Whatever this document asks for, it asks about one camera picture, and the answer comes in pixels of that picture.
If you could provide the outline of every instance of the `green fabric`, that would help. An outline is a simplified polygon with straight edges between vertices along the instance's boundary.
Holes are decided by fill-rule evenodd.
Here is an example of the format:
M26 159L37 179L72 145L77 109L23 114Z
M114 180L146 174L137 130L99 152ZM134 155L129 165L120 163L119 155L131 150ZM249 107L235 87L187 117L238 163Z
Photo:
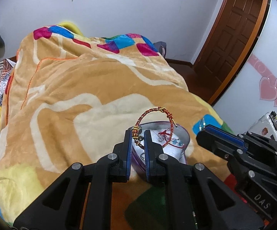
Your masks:
M113 37L111 37L111 38L103 38L103 39L106 39L106 40L114 40L114 39L116 39L116 38L118 38L120 35L116 35L116 36L113 36Z
M222 130L224 130L224 131L227 131L227 132L229 132L229 133L231 133L231 134L234 134L234 132L230 129L230 127L226 124L226 122L224 121L224 123L222 124Z
M148 189L129 205L125 218L133 230L167 230L165 188Z

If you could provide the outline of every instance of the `baseboard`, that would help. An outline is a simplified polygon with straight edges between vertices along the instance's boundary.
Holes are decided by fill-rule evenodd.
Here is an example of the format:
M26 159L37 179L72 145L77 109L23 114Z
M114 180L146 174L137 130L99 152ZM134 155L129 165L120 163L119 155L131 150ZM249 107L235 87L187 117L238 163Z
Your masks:
M179 64L179 65L186 65L189 67L192 67L193 64L187 61L183 61L183 60L173 60L173 59L165 59L168 63L173 63L173 64Z
M17 56L14 56L14 57L11 57L11 58L8 58L8 59L11 60L11 61L17 62Z

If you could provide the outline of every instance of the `wooden floor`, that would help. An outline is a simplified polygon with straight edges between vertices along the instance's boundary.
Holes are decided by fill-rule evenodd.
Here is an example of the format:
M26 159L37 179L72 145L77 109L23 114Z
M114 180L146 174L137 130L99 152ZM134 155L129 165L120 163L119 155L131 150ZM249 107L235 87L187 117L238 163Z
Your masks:
M177 71L185 80L188 90L201 97L203 100L208 101L213 92L204 85L204 82L199 76L194 72L194 70L187 65L173 64L169 65Z

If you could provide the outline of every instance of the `blue gripper pad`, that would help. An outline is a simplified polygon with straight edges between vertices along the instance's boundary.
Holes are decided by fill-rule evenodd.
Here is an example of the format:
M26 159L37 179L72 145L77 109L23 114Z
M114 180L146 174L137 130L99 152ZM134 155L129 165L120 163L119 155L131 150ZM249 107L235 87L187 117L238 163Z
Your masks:
M148 146L147 146L147 137L146 131L144 132L144 152L145 152L145 164L146 164L146 180L149 182L150 177L150 158L148 153Z
M131 131L129 134L129 143L128 143L128 152L127 152L127 171L126 171L126 177L127 180L130 179L130 171L131 171L131 160L132 160L132 137L131 137Z
M217 136L221 139L223 139L224 141L235 145L237 148L243 150L244 152L247 151L247 148L245 147L245 143L243 140L241 140L240 138L226 132L223 131L221 129L218 129L212 125L208 125L203 129L205 132L208 132L210 134L213 134L214 136Z

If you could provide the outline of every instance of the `colorful patchwork pattern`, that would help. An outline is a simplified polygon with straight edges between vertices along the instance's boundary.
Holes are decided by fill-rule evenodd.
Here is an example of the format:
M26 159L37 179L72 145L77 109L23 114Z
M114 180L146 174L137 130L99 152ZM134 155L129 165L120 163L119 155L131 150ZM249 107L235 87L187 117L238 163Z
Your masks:
M137 49L140 51L140 53L144 56L158 56L159 55L148 44L138 43L138 44L136 44L136 46L137 46Z
M86 46L86 47L91 48L90 44L87 43L87 42L80 41L80 40L77 40L77 39L72 39L72 41L75 42L75 43L77 43L77 44L80 44L80 45L83 45L83 46Z
M97 47L103 48L112 53L119 53L119 49L114 41L110 41L109 43L104 44L104 45L97 44Z
M60 34L69 39L73 39L75 37L75 35L72 32L68 31L67 29L65 29L63 27L59 27L59 26L51 26L49 28L49 31L52 33Z
M52 33L60 34L66 38L72 39L73 42L84 45L91 48L90 44L75 38L75 34L69 30L58 26L42 27L33 32L34 39L38 40L40 38L49 39ZM111 38L102 38L105 40L105 44L97 44L97 47L100 47L104 50L107 50L112 53L119 53L121 49L135 45L133 39L143 39L145 43L137 43L136 47L143 56L158 56L158 50L154 47L150 40L146 37L139 34L121 34Z

